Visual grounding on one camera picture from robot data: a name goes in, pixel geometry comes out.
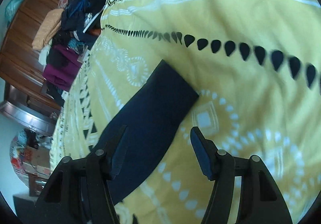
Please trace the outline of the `navy blue shirt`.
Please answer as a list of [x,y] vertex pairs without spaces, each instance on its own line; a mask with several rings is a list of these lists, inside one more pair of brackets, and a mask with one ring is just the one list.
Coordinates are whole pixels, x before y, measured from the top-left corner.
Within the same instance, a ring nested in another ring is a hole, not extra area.
[[120,173],[108,182],[114,204],[121,202],[157,167],[194,103],[196,91],[165,60],[102,132],[96,151],[125,125],[129,145]]

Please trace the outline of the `dark blue clothes pile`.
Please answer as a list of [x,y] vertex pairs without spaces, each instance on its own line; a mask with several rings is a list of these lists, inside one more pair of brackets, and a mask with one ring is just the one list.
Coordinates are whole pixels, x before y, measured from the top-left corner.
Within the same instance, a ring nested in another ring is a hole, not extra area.
[[84,29],[85,15],[95,16],[105,6],[106,0],[72,0],[61,15],[62,31],[79,31]]

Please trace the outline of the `cardboard boxes stack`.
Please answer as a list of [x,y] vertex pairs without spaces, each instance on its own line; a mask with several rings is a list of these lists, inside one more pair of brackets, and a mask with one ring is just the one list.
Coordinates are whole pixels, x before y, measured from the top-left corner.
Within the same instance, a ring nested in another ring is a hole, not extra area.
[[52,172],[49,150],[43,147],[13,147],[10,151],[10,162],[14,170],[21,175],[35,175],[48,179]]

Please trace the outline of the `magenta garment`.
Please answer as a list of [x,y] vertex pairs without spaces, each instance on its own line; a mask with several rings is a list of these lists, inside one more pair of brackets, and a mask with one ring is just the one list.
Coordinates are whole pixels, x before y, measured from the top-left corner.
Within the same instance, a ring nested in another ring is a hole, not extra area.
[[43,77],[56,87],[69,92],[82,63],[78,54],[71,48],[54,45],[47,56]]

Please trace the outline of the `wooden wardrobe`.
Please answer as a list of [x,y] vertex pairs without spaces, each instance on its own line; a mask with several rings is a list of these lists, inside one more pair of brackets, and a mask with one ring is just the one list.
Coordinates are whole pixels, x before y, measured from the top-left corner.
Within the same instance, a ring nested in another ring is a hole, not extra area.
[[40,51],[32,42],[47,13],[59,0],[24,0],[19,6],[1,46],[1,78],[16,89],[54,109],[59,106],[43,93],[43,66],[38,63]]

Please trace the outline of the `yellow patterned bedspread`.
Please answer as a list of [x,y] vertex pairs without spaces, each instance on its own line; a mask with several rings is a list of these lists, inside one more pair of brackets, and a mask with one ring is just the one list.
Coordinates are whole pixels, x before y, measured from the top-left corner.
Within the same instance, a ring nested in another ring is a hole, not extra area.
[[317,0],[107,0],[102,33],[53,134],[50,166],[89,154],[160,61],[199,94],[122,223],[200,223],[213,184],[190,142],[197,126],[233,156],[260,156],[298,223],[320,193]]

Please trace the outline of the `orange folded cloth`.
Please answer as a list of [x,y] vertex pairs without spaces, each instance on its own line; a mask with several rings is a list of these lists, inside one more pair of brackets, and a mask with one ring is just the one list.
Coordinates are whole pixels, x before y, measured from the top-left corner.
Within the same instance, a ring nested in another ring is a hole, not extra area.
[[53,9],[47,13],[32,42],[33,50],[39,51],[44,48],[60,30],[61,16],[63,12],[64,9],[60,8]]

